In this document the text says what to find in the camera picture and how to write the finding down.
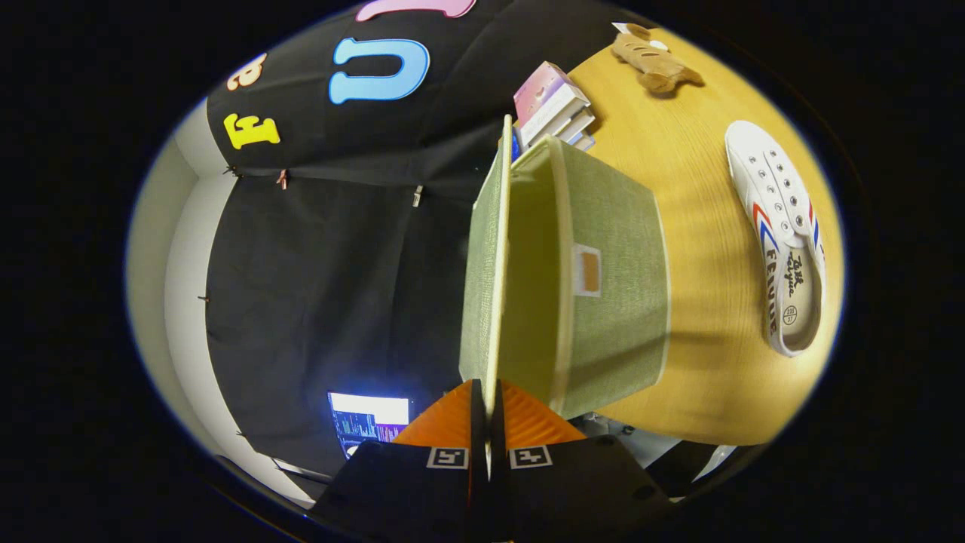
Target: plush toy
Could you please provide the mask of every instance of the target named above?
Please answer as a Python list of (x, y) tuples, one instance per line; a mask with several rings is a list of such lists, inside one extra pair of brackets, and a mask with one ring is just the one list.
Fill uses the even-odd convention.
[(610, 51), (622, 63), (629, 63), (641, 73), (640, 84), (653, 93), (667, 93), (680, 81), (703, 85), (701, 75), (679, 61), (670, 52), (650, 43), (650, 31), (633, 23), (627, 23), (631, 34), (620, 32)]

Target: wooden table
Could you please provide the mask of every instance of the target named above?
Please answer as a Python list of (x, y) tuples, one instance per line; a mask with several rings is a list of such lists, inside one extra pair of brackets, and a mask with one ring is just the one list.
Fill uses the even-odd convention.
[[(589, 154), (654, 192), (670, 260), (671, 341), (663, 379), (597, 411), (685, 440), (764, 443), (803, 405), (834, 342), (844, 281), (834, 200), (807, 143), (757, 89), (667, 30), (652, 30), (652, 38), (698, 71), (705, 86), (684, 84), (674, 97), (658, 98), (609, 47), (570, 73), (596, 115)], [(795, 358), (772, 351), (764, 333), (760, 249), (724, 150), (724, 132), (737, 119), (781, 143), (820, 221), (827, 298), (817, 338)]]

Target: stack of books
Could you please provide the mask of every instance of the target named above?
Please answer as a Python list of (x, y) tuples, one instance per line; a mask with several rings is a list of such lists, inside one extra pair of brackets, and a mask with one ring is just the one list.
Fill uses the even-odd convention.
[(586, 128), (595, 119), (590, 100), (560, 67), (543, 62), (512, 95), (519, 121), (514, 135), (525, 152), (544, 134), (554, 135), (581, 151), (595, 141)]

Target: felt letter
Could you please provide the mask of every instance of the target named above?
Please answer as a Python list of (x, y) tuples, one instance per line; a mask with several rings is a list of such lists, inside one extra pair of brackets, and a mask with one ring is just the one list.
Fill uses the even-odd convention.
[(476, 4), (476, 0), (375, 0), (366, 4), (355, 20), (369, 20), (378, 14), (408, 10), (434, 10), (449, 18), (462, 17)]
[(238, 119), (236, 113), (225, 117), (225, 130), (228, 137), (232, 140), (235, 149), (241, 149), (242, 145), (267, 141), (269, 143), (279, 143), (282, 138), (278, 137), (278, 127), (275, 126), (273, 119), (265, 119), (258, 126), (258, 117), (254, 115)]
[(262, 62), (264, 62), (267, 56), (268, 53), (262, 53), (258, 58), (242, 66), (234, 75), (229, 77), (228, 90), (233, 91), (238, 88), (238, 85), (247, 87), (255, 81), (258, 81), (258, 78), (262, 76)]
[(335, 64), (344, 64), (355, 57), (395, 55), (402, 59), (402, 68), (388, 77), (349, 77), (344, 71), (332, 75), (328, 82), (328, 98), (332, 103), (346, 100), (398, 100), (422, 84), (428, 72), (428, 49), (412, 40), (372, 40), (357, 42), (345, 38), (335, 47)]

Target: monitor screen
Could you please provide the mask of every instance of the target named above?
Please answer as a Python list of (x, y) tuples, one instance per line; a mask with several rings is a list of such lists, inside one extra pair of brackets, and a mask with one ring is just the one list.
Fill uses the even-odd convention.
[(332, 422), (345, 458), (364, 440), (390, 442), (409, 423), (409, 400), (328, 393)]

